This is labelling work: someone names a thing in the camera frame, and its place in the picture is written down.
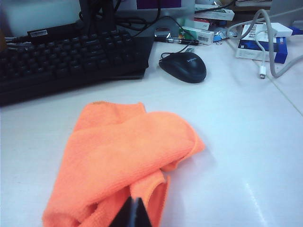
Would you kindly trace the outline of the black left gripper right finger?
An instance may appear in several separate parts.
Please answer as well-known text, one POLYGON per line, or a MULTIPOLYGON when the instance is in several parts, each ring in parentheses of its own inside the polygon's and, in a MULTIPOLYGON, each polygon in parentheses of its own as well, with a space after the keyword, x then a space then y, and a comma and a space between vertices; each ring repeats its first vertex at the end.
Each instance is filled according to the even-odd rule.
POLYGON ((152 227, 148 213, 141 198, 135 202, 134 227, 152 227))

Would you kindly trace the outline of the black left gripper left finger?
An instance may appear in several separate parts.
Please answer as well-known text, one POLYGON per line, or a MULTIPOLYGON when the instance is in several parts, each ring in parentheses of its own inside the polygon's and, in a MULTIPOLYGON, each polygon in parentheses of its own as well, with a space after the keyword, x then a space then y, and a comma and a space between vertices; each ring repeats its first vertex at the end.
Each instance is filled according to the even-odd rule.
POLYGON ((134 227, 133 199, 128 197, 113 221, 111 227, 134 227))

